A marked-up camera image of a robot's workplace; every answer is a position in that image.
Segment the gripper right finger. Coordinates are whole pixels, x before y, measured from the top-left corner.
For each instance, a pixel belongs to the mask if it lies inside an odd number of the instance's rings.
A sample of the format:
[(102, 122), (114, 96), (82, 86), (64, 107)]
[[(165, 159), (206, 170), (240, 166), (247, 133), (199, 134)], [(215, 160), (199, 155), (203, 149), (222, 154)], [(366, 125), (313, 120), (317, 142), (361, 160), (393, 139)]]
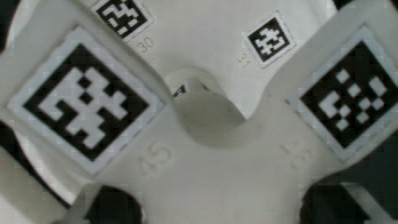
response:
[(398, 224), (366, 188), (354, 183), (315, 185), (304, 195), (301, 224)]

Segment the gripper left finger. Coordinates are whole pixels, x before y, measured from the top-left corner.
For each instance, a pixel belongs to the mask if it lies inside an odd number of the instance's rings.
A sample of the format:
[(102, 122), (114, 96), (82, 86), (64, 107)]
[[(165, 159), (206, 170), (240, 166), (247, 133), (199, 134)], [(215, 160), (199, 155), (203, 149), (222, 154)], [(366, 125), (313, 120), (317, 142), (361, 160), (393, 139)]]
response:
[(87, 184), (64, 217), (52, 224), (142, 224), (142, 208), (116, 187)]

